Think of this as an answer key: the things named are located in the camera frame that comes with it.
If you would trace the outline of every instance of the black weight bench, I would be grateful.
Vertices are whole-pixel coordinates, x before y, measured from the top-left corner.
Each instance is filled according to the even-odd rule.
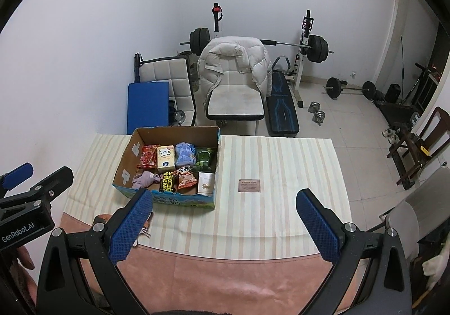
[[[266,102],[269,135],[278,137],[296,135],[300,130],[297,113],[289,85],[282,71],[273,71],[272,93]]]

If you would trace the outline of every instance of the red snack bag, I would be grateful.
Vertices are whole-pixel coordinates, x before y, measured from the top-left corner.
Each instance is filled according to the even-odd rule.
[[[142,148],[140,164],[136,165],[139,169],[154,169],[157,166],[157,148],[161,145],[148,145]]]
[[[172,175],[178,175],[177,190],[189,188],[197,184],[197,179],[195,179],[195,176],[190,172],[187,166],[180,167],[178,170],[175,170]]]

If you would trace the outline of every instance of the small brown card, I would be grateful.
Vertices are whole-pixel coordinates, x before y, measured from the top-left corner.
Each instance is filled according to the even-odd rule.
[[[239,179],[238,191],[242,193],[259,193],[261,192],[261,180]]]

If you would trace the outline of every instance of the table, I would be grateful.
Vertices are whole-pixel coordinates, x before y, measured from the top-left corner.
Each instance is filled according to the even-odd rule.
[[[64,212],[92,224],[127,198],[111,186],[129,136],[97,135],[68,193]],[[318,253],[295,207],[310,188],[342,222],[352,220],[331,140],[221,136],[216,208],[154,205],[151,237],[139,243],[215,259],[283,259]],[[260,193],[238,192],[239,179],[259,179]]]
[[[68,193],[66,232],[87,230],[96,215],[126,204],[111,182],[129,139],[95,137]],[[155,204],[151,239],[140,238],[118,268],[149,312],[298,314],[331,265],[316,254],[295,211],[296,192],[309,187],[343,222],[351,221],[331,140],[222,136],[218,172],[215,210]],[[237,192],[239,178],[260,179],[261,192]],[[360,279],[355,276],[340,310]]]

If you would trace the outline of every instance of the weight plate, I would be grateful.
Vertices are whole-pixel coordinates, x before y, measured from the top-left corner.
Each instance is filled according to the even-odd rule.
[[[189,47],[191,49],[191,52],[194,53],[193,49],[195,48],[194,45],[194,32],[191,32],[190,36],[189,36]]]
[[[375,84],[371,81],[366,81],[363,84],[363,89],[363,95],[366,97],[366,99],[373,100],[377,91]]]
[[[378,101],[383,101],[383,99],[384,99],[383,92],[381,92],[380,90],[376,90],[373,99],[378,100]]]
[[[318,62],[320,59],[320,52],[322,51],[322,42],[317,35],[310,35],[308,38],[307,57],[311,62]]]
[[[341,94],[342,88],[339,79],[330,77],[327,80],[327,87],[332,87],[332,89],[326,89],[327,94],[331,99],[336,99]]]
[[[194,30],[192,35],[192,42],[190,42],[191,52],[195,55],[199,56],[201,54],[200,51],[200,28]]]
[[[319,37],[320,38],[320,42],[321,42],[321,50],[320,50],[320,57],[319,57],[319,63],[323,62],[327,59],[328,57],[328,42],[323,39],[323,37]]]
[[[209,37],[209,29],[208,28],[201,28],[200,29],[200,35],[199,35],[199,45],[200,45],[200,53],[203,52],[206,45],[209,43],[211,38]]]

